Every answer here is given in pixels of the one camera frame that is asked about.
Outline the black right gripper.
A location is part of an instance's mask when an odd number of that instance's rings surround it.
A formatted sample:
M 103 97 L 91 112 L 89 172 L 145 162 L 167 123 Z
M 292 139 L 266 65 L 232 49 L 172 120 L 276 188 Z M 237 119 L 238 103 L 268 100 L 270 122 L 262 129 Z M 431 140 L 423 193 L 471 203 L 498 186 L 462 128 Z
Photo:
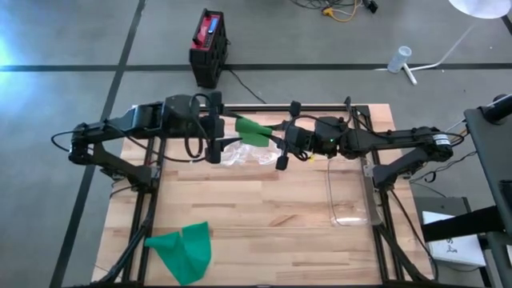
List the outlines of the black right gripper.
M 282 150 L 281 155 L 278 157 L 275 168 L 277 170 L 285 170 L 288 166 L 289 157 L 288 154 L 292 153 L 299 161 L 306 162 L 310 159 L 307 154 L 307 150 L 300 150 L 294 144 L 296 129 L 300 126 L 296 126 L 295 123 L 299 118 L 308 118 L 309 115 L 300 115 L 302 104 L 300 102 L 292 101 L 289 107 L 289 113 L 291 118 L 288 121 L 283 121 L 279 124 L 268 125 L 263 127 L 264 133 L 272 133 L 273 131 L 282 131 L 282 138 L 269 135 L 268 139 L 274 142 L 277 148 Z

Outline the green flat elastic band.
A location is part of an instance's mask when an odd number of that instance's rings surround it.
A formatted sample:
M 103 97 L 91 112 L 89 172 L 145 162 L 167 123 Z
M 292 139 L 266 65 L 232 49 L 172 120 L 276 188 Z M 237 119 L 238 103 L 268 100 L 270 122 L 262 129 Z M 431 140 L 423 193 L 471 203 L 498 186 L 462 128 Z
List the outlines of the green flat elastic band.
M 156 251 L 179 285 L 192 284 L 204 277 L 212 258 L 209 223 L 200 222 L 147 238 L 144 247 Z

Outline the grey metal cart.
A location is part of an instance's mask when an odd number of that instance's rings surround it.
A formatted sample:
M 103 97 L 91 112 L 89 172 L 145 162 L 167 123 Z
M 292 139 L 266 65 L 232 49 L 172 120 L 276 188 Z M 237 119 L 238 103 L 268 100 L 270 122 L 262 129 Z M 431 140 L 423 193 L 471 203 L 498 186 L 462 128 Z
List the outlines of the grey metal cart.
M 484 233 L 503 288 L 512 288 L 512 94 L 464 115 L 495 204 L 425 224 L 422 232 L 428 242 Z

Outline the red and black battery box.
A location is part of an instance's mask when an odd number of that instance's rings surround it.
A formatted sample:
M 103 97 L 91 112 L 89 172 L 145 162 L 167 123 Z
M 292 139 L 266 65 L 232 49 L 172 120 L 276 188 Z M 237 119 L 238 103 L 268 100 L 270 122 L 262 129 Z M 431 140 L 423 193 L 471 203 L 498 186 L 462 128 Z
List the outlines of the red and black battery box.
M 227 59 L 227 46 L 223 12 L 204 8 L 189 49 L 189 62 L 198 86 L 217 86 Z

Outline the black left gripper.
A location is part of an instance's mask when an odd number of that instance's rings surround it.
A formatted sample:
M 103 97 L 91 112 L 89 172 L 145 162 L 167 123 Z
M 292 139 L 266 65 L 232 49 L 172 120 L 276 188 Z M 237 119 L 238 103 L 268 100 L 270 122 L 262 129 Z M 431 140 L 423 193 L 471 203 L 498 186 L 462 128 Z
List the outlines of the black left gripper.
M 243 118 L 243 116 L 241 116 L 240 114 L 237 114 L 230 110 L 225 110 L 223 112 L 224 104 L 222 103 L 222 93 L 220 91 L 212 91 L 208 95 L 208 99 L 209 101 L 207 102 L 207 104 L 209 109 L 209 116 L 217 116 L 221 118 L 222 115 L 234 119 Z M 240 142 L 242 140 L 242 138 L 223 138 L 219 141 L 220 138 L 209 139 L 207 136 L 205 136 L 205 139 L 207 140 L 206 160 L 209 163 L 220 163 L 221 147 L 227 147 L 230 144 Z

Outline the white floor lamp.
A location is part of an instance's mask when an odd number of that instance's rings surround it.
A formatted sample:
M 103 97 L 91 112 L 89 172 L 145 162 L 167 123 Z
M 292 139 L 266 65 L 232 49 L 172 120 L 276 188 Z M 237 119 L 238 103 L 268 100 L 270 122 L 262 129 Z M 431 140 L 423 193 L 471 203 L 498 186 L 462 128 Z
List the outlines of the white floor lamp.
M 512 9 L 512 0 L 448 0 L 448 2 L 453 8 L 465 15 L 468 15 L 472 18 L 485 20 L 497 19 L 502 16 L 506 16 Z M 410 68 L 408 63 L 406 63 L 400 71 L 404 71 L 411 84 L 416 86 L 418 81 L 414 76 L 414 72 L 439 67 L 444 63 L 445 60 L 448 59 L 449 56 L 451 56 L 457 46 L 461 44 L 461 42 L 472 31 L 473 28 L 475 28 L 475 24 L 469 26 L 466 31 L 459 37 L 459 39 L 452 45 L 452 47 L 449 48 L 448 51 L 445 52 L 437 62 L 413 68 Z M 387 68 L 377 68 L 375 71 L 389 72 Z

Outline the clear plastic bag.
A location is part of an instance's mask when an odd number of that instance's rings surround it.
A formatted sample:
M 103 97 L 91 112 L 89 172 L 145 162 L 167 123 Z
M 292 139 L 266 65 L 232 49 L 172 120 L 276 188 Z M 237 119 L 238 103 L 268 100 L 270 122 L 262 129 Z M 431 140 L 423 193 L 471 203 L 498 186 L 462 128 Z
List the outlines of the clear plastic bag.
M 274 143 L 271 143 L 266 147 L 253 146 L 250 152 L 252 159 L 260 165 L 275 164 L 280 155 L 281 151 Z
M 228 145 L 221 154 L 221 164 L 224 166 L 241 165 L 252 158 L 254 146 L 242 142 Z

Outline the green woven bandage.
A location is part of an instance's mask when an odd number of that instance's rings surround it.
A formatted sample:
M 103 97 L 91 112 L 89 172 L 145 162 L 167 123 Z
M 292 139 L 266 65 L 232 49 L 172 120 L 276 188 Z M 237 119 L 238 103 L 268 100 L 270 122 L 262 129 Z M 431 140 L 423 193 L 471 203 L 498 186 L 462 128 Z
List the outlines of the green woven bandage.
M 272 129 L 269 127 L 248 118 L 237 118 L 234 127 L 244 144 L 256 147 L 268 147 L 270 144 L 267 135 L 272 135 Z

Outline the white box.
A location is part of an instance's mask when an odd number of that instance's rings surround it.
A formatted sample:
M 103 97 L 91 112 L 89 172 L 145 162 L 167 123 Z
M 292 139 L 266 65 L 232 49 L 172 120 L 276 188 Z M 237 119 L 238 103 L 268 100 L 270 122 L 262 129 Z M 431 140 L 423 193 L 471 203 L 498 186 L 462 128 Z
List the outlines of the white box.
M 426 245 L 435 260 L 466 266 L 484 267 L 486 260 L 476 234 L 427 241 Z

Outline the clear plastic bin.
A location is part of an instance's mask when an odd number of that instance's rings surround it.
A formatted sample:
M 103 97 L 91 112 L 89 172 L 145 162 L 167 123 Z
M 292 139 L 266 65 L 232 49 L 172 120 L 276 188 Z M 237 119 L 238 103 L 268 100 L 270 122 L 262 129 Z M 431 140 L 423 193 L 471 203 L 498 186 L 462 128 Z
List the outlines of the clear plastic bin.
M 373 183 L 374 165 L 368 158 L 327 161 L 325 188 L 330 224 L 334 227 L 383 224 Z

